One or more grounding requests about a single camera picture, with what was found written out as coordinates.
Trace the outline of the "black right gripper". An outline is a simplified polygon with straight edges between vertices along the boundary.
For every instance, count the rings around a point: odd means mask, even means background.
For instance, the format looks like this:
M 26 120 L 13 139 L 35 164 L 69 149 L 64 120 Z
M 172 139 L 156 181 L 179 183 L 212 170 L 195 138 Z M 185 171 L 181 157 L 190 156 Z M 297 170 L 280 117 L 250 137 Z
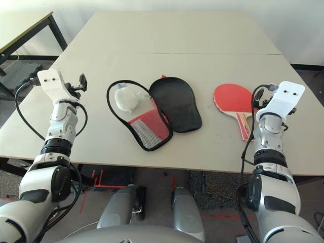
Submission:
M 260 89 L 256 93 L 256 95 L 254 96 L 254 108 L 261 108 L 260 99 L 262 98 L 263 93 L 264 93 L 264 89 Z M 269 104 L 270 101 L 271 101 L 271 98 L 270 99 L 264 99 L 262 101 L 262 107 L 266 107 Z

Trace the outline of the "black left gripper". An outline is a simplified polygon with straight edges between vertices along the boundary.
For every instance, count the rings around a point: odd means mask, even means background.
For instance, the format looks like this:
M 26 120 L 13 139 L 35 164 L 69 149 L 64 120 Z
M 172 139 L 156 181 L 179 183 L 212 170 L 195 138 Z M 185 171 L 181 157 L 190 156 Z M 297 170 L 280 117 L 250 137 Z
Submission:
M 83 73 L 79 76 L 79 83 L 80 85 L 77 87 L 73 87 L 70 83 L 66 83 L 66 89 L 69 92 L 69 94 L 77 99 L 79 99 L 81 96 L 81 94 L 77 91 L 86 91 L 88 86 L 87 79 Z

